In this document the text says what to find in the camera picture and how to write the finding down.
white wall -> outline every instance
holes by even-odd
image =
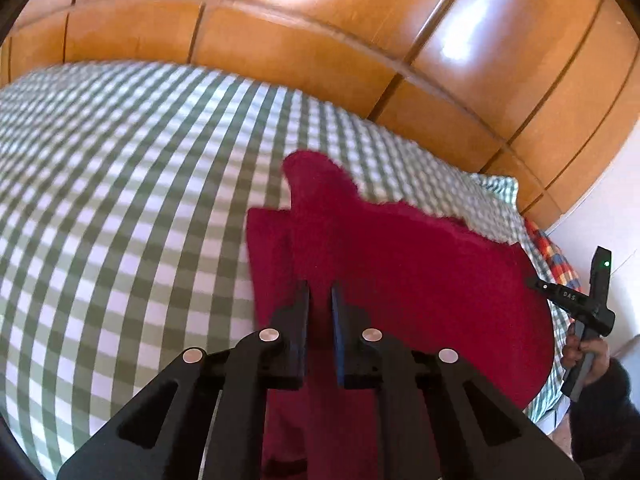
[[[609,308],[616,324],[607,338],[615,352],[640,333],[640,121],[599,180],[548,230],[588,290],[598,245],[613,255]]]

silver screw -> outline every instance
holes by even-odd
[[[200,359],[202,359],[202,350],[198,348],[189,348],[182,354],[182,360],[185,363],[197,363]]]
[[[458,352],[451,348],[443,348],[438,352],[438,357],[443,363],[455,363],[458,360]]]
[[[279,337],[280,332],[278,332],[274,328],[265,328],[264,330],[260,330],[260,339],[265,342],[276,341],[276,339]]]
[[[382,332],[377,328],[367,328],[362,332],[362,338],[364,341],[369,341],[375,343],[376,341],[380,341],[382,339]]]

black sleeve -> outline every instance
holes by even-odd
[[[578,402],[572,402],[571,447],[578,464],[623,450],[640,434],[640,414],[629,393],[629,376],[612,358],[607,373],[585,387]]]

person's arm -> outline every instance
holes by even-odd
[[[640,414],[629,399],[630,381],[622,365],[609,357],[604,339],[580,341],[567,337],[562,365],[571,368],[583,352],[594,352],[593,367],[578,402],[572,402],[570,424],[572,452],[577,463],[623,452],[640,434]]]

red fabric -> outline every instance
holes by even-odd
[[[550,312],[525,285],[522,248],[492,242],[461,221],[405,203],[360,199],[348,175],[315,152],[286,158],[291,210],[251,209],[247,243],[259,326],[307,280],[308,377],[300,392],[271,392],[263,463],[308,459],[310,480],[377,477],[372,392],[336,386],[330,285],[366,309],[371,325],[423,352],[454,348],[518,407],[551,370]]]

